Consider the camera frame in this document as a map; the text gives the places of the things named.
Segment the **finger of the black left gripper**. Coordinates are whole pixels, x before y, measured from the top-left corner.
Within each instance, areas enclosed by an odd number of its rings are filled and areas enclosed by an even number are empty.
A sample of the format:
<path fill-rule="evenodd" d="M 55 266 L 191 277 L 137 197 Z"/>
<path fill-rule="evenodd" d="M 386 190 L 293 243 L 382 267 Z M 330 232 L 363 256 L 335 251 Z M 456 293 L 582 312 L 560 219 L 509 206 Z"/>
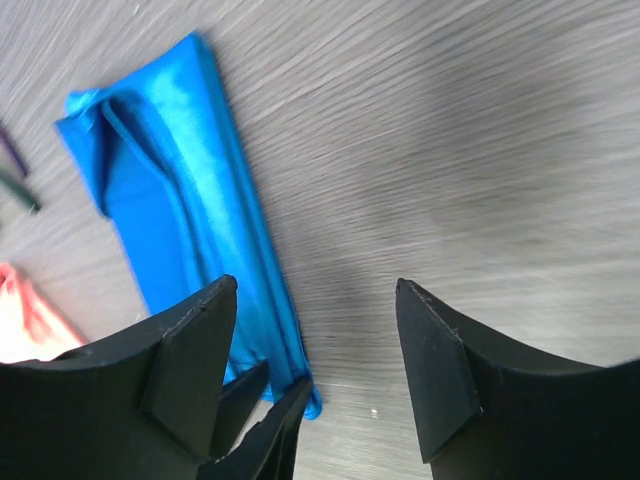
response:
<path fill-rule="evenodd" d="M 223 386 L 210 443 L 211 458 L 223 458 L 232 449 L 269 381 L 269 367 L 260 362 Z"/>
<path fill-rule="evenodd" d="M 299 430 L 312 383 L 303 378 L 224 459 L 203 465 L 197 479 L 276 479 L 294 476 Z"/>

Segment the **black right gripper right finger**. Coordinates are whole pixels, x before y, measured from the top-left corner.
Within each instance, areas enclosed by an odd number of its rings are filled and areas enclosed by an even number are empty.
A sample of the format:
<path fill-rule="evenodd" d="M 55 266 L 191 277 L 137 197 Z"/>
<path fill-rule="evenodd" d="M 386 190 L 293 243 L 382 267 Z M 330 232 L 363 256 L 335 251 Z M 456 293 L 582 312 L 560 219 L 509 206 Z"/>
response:
<path fill-rule="evenodd" d="M 396 319 L 422 460 L 436 479 L 635 479 L 639 364 L 517 341 L 417 283 Z"/>

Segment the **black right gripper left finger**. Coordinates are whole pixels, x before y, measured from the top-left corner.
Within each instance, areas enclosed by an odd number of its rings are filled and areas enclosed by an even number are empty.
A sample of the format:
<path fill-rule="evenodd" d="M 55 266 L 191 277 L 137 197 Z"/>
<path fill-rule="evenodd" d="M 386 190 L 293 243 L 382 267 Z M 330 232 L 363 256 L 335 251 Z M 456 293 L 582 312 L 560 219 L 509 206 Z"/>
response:
<path fill-rule="evenodd" d="M 236 320 L 225 275 L 51 361 L 1 368 L 5 479 L 193 479 L 210 457 Z"/>

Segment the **blue cloth napkin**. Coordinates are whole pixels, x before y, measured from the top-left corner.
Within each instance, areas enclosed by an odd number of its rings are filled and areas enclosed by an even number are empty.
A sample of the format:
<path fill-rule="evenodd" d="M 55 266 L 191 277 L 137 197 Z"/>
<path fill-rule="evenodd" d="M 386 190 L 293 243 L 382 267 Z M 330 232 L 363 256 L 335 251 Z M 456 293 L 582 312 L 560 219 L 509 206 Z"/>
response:
<path fill-rule="evenodd" d="M 216 59 L 191 33 L 110 86 L 76 91 L 56 129 L 109 219 L 148 310 L 237 281 L 225 380 L 261 361 L 263 397 L 310 378 L 286 283 Z"/>

